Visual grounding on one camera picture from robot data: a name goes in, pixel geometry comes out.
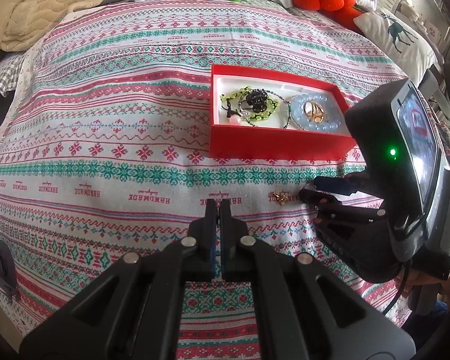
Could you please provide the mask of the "person's right hand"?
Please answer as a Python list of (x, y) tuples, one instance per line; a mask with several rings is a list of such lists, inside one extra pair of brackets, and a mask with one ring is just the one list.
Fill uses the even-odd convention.
[(439, 284), (441, 286), (439, 293), (441, 295), (444, 295), (447, 299), (447, 302), (450, 304), (450, 277), (448, 278), (448, 280), (439, 280), (438, 278), (416, 270), (410, 271), (406, 281), (406, 285), (401, 295), (403, 297), (408, 297), (413, 287), (430, 284)]

